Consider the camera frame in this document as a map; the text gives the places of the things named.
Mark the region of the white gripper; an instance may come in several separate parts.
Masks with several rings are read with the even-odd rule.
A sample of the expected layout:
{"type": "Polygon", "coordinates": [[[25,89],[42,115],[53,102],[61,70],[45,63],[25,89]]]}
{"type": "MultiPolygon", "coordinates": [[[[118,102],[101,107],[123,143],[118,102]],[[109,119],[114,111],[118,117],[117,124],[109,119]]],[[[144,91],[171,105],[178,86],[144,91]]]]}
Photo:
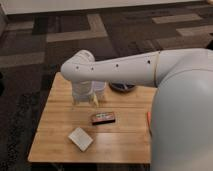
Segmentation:
{"type": "MultiPolygon", "coordinates": [[[[79,100],[89,100],[93,93],[91,82],[80,82],[72,84],[73,106],[79,105],[79,100]]],[[[93,104],[99,107],[96,94],[93,95],[93,104]]]]}

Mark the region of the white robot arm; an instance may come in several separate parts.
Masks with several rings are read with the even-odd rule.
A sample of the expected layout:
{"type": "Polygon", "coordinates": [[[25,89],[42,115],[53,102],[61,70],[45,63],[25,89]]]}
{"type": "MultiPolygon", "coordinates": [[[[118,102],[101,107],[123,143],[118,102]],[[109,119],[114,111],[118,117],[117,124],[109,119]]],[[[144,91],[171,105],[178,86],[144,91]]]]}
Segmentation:
{"type": "Polygon", "coordinates": [[[154,87],[150,171],[213,171],[213,50],[160,50],[104,61],[81,50],[60,72],[77,84],[154,87]]]}

